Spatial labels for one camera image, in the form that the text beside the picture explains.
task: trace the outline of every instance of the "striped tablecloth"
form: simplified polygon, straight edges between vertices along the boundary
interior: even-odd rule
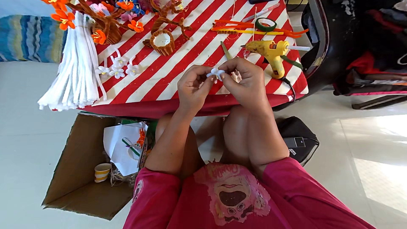
[[[97,101],[93,107],[99,105],[114,105],[135,102],[148,102],[148,101],[163,101],[177,99],[177,82],[183,75],[186,69],[190,66],[206,65],[206,66],[219,66],[226,61],[220,41],[223,41],[228,48],[232,57],[243,57],[243,49],[240,47],[248,41],[252,41],[251,34],[217,34],[211,31],[212,23],[216,19],[241,21],[243,18],[253,15],[255,11],[259,12],[269,6],[278,2],[270,1],[251,5],[247,0],[183,0],[184,6],[188,5],[186,11],[179,14],[169,14],[168,18],[178,21],[184,17],[184,25],[190,25],[192,30],[185,31],[190,36],[187,41],[181,36],[181,29],[174,25],[164,24],[160,29],[167,29],[172,31],[175,40],[175,51],[170,56],[161,56],[152,48],[147,48],[143,45],[142,41],[149,39],[151,36],[150,30],[158,16],[148,14],[142,16],[139,21],[144,24],[144,31],[135,33],[128,30],[123,34],[122,41],[115,45],[97,45],[99,64],[104,65],[104,60],[107,58],[107,66],[111,66],[112,62],[109,56],[116,57],[115,48],[117,48],[121,55],[127,59],[134,56],[133,64],[138,64],[141,73],[132,77],[126,75],[124,78],[116,79],[110,77],[103,79],[102,83],[107,92],[106,101]],[[280,6],[273,11],[263,15],[277,22],[277,28],[292,30],[290,25],[285,3],[280,0]],[[293,38],[285,35],[255,35],[254,40],[286,40],[291,45],[295,44]],[[292,50],[287,53],[288,58],[296,59],[299,62],[298,51]],[[251,61],[262,67],[263,69],[270,70],[269,64],[263,63],[263,57],[259,54],[251,54],[247,60]],[[287,62],[283,62],[287,79],[289,79],[297,92],[297,98],[308,92],[305,76],[303,72]],[[266,74],[265,78],[266,92],[269,100],[272,95],[283,95],[285,99],[279,97],[279,104],[291,100],[292,92],[290,88],[282,83],[280,80],[275,80]],[[222,82],[214,84],[210,95],[207,98],[208,102],[220,100],[226,97],[233,97],[222,85]],[[90,111],[100,112],[101,109],[88,109]],[[120,113],[115,115],[131,115],[127,113]]]

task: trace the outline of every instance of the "white floor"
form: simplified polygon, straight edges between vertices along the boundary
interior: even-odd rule
[[[130,204],[112,221],[41,208],[77,113],[38,109],[56,71],[56,64],[0,63],[0,227],[121,228]],[[297,116],[317,135],[321,146],[305,168],[357,215],[379,229],[407,228],[407,104],[367,111],[350,104],[319,92],[276,117]],[[191,124],[205,160],[220,155],[219,132],[208,128],[220,119]]]

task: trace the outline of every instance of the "paper cup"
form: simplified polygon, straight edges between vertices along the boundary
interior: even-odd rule
[[[95,167],[95,182],[99,183],[105,181],[109,175],[112,165],[109,163],[99,164]]]

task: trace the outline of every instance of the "yellow glue gun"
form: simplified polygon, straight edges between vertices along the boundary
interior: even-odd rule
[[[280,79],[284,77],[285,70],[282,65],[281,55],[285,55],[288,51],[289,43],[287,41],[279,41],[277,44],[274,41],[252,41],[242,47],[250,52],[258,53],[270,63],[273,72],[271,77]]]

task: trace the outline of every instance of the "bundle of white pipe cleaners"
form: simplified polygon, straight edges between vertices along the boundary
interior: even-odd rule
[[[106,91],[99,75],[103,71],[99,69],[96,47],[90,32],[91,23],[88,17],[76,12],[76,29],[68,28],[58,76],[38,100],[41,110],[44,106],[62,111],[92,105],[99,100],[98,86],[103,94],[102,99],[106,100]]]

